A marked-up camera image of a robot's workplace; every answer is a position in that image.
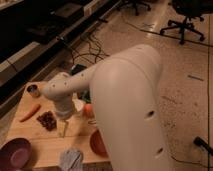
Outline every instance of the office chair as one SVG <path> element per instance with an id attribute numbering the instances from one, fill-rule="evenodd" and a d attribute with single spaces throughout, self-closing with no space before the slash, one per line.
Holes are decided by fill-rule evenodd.
<path id="1" fill-rule="evenodd" d="M 122 0 L 121 5 L 117 9 L 120 11 L 121 7 L 128 5 L 128 4 L 132 4 L 133 8 L 135 9 L 136 16 L 139 15 L 137 4 L 146 6 L 148 11 L 151 10 L 151 7 L 149 4 L 146 4 L 140 0 Z"/>
<path id="2" fill-rule="evenodd" d="M 204 35 L 195 30 L 195 26 L 191 23 L 191 19 L 200 18 L 200 21 L 204 21 L 201 17 L 202 14 L 209 14 L 213 12 L 213 0 L 172 0 L 172 7 L 176 13 L 184 15 L 185 19 L 183 22 L 177 22 L 173 20 L 168 21 L 168 26 L 160 30 L 160 34 L 163 35 L 165 30 L 179 28 L 181 34 L 180 44 L 184 44 L 185 30 L 190 30 L 200 35 L 200 41 L 205 39 Z"/>

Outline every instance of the desk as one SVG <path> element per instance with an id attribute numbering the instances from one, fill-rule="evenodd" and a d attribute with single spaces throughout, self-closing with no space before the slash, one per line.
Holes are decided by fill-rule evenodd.
<path id="1" fill-rule="evenodd" d="M 39 89 L 44 82 L 36 82 Z M 26 168 L 40 168 L 58 166 L 61 152 L 69 148 L 78 148 L 84 154 L 83 163 L 99 163 L 109 161 L 96 155 L 90 148 L 91 134 L 96 130 L 88 124 L 88 119 L 79 115 L 72 116 L 64 138 L 59 138 L 57 130 L 48 132 L 36 118 L 46 111 L 54 111 L 53 104 L 44 96 L 33 99 L 26 91 L 23 93 L 14 120 L 8 132 L 7 141 L 17 138 L 27 138 L 32 144 L 32 156 Z M 29 120 L 20 123 L 22 118 L 35 104 L 41 104 L 40 110 Z"/>

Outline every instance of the cloth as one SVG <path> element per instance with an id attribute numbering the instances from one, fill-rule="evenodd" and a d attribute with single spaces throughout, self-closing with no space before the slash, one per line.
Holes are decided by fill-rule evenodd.
<path id="1" fill-rule="evenodd" d="M 83 171 L 83 153 L 77 149 L 64 151 L 60 156 L 59 167 L 62 171 Z"/>

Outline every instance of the floor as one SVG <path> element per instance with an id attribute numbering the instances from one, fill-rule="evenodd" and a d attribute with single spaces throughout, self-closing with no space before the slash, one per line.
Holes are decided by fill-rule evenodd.
<path id="1" fill-rule="evenodd" d="M 193 20 L 196 28 L 204 33 L 204 42 L 199 42 L 199 36 L 186 32 L 188 41 L 180 45 L 176 39 L 179 37 L 177 30 L 166 32 L 164 37 L 158 34 L 160 28 L 167 26 L 168 19 L 183 19 L 168 5 L 168 1 L 151 3 L 152 10 L 149 12 L 140 7 L 139 16 L 134 15 L 131 6 L 115 10 L 107 18 L 108 23 L 101 24 L 92 33 L 94 36 L 82 39 L 92 38 L 92 46 L 96 49 L 99 42 L 102 50 L 109 55 L 137 44 L 149 44 L 160 53 L 164 70 L 157 101 L 175 171 L 207 171 L 213 167 L 213 159 L 204 149 L 196 147 L 193 140 L 200 136 L 213 146 L 213 16 L 204 15 L 204 22 Z M 82 41 L 73 55 L 88 53 L 88 49 L 89 44 Z M 75 63 L 91 66 L 93 61 L 94 56 L 81 55 Z M 71 66 L 71 54 L 67 51 L 67 60 L 45 80 L 59 71 L 70 72 Z M 15 107 L 0 120 L 0 145 L 4 143 L 14 112 Z M 106 164 L 105 169 L 91 165 L 84 170 L 98 170 L 98 167 L 111 170 Z"/>

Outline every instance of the orange carrot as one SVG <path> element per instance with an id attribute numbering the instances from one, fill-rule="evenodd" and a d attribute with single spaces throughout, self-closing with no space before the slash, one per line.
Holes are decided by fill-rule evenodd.
<path id="1" fill-rule="evenodd" d="M 29 113 L 27 113 L 22 119 L 19 120 L 19 122 L 24 122 L 28 119 L 30 119 L 33 115 L 36 114 L 36 112 L 38 112 L 38 110 L 41 108 L 40 104 L 36 104 Z"/>

